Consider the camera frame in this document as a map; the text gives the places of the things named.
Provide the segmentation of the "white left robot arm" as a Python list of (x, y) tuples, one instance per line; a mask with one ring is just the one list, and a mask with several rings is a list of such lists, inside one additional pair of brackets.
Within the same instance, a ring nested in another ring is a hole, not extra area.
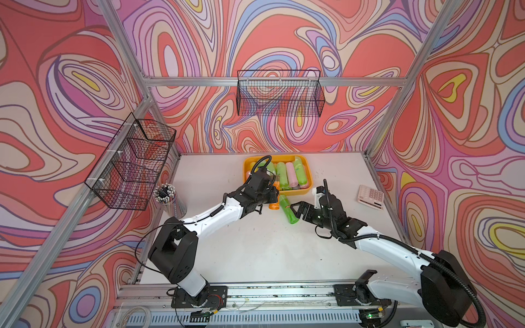
[(262, 213), (265, 204), (276, 203), (279, 191), (275, 182), (275, 174), (265, 168), (257, 169), (242, 186), (225, 193), (222, 201), (209, 210), (184, 220), (169, 218), (155, 237), (149, 261), (188, 296), (203, 298), (209, 283), (194, 268), (198, 243), (250, 213)]

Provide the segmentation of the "large green trash bag roll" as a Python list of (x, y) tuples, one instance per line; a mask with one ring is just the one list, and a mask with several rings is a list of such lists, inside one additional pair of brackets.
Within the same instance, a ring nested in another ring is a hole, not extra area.
[(295, 168), (295, 172), (297, 175), (298, 183), (299, 185), (309, 183), (308, 177), (306, 176), (306, 171), (304, 168), (304, 164), (302, 163), (302, 159), (298, 156), (295, 157), (293, 161), (293, 165)]

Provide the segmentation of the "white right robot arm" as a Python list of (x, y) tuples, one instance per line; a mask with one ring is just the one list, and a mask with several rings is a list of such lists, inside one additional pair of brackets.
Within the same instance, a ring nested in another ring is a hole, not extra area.
[(339, 243), (372, 254), (407, 273), (407, 277), (380, 277), (368, 269), (354, 282), (355, 302), (368, 305), (379, 300), (401, 302), (425, 309), (443, 325), (485, 327), (487, 315), (477, 291), (459, 261), (448, 251), (418, 249), (383, 235), (366, 222), (350, 217), (341, 201), (323, 187), (315, 203), (290, 206), (298, 219), (329, 230)]

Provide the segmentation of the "yellow plastic storage box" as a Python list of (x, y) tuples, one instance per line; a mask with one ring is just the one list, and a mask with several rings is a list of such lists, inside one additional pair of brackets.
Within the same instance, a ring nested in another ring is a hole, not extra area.
[[(302, 161), (302, 164), (303, 164), (303, 167), (304, 167), (304, 171), (305, 171), (305, 175), (306, 175), (306, 178), (308, 179), (308, 184), (309, 186), (307, 186), (306, 188), (299, 188), (297, 190), (288, 190), (288, 191), (281, 191), (280, 193), (286, 195), (286, 196), (297, 196), (297, 195), (304, 195), (304, 194), (307, 194), (311, 189), (312, 189), (312, 184), (313, 184), (313, 176), (311, 174), (311, 171), (310, 171), (310, 165), (307, 161), (307, 159), (305, 157), (303, 157), (302, 155), (295, 155), (295, 154), (278, 154), (278, 155), (272, 155), (272, 162), (273, 163), (277, 163), (277, 162), (289, 162), (289, 161), (293, 161), (295, 159), (295, 157), (301, 159)], [(248, 173), (250, 173), (251, 171), (251, 164), (252, 163), (255, 163), (257, 162), (259, 159), (261, 158), (261, 156), (255, 156), (255, 157), (248, 157), (244, 160), (243, 162), (243, 171), (244, 171), (244, 175), (246, 176)]]

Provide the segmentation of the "orange trash bag roll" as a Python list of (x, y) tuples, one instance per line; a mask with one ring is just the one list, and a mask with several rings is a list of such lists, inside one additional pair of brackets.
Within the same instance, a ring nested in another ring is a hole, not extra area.
[(279, 201), (279, 195), (280, 195), (280, 182), (277, 181), (273, 184), (273, 187), (276, 189), (276, 197), (274, 199), (273, 203), (269, 204), (270, 210), (279, 210), (280, 209), (280, 201)]

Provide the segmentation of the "light green roll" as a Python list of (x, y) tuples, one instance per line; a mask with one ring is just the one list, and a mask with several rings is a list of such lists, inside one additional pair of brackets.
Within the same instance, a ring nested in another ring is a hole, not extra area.
[(278, 175), (281, 190), (284, 190), (284, 191), (291, 190), (291, 187), (288, 181), (287, 167), (284, 162), (277, 163), (276, 172)]

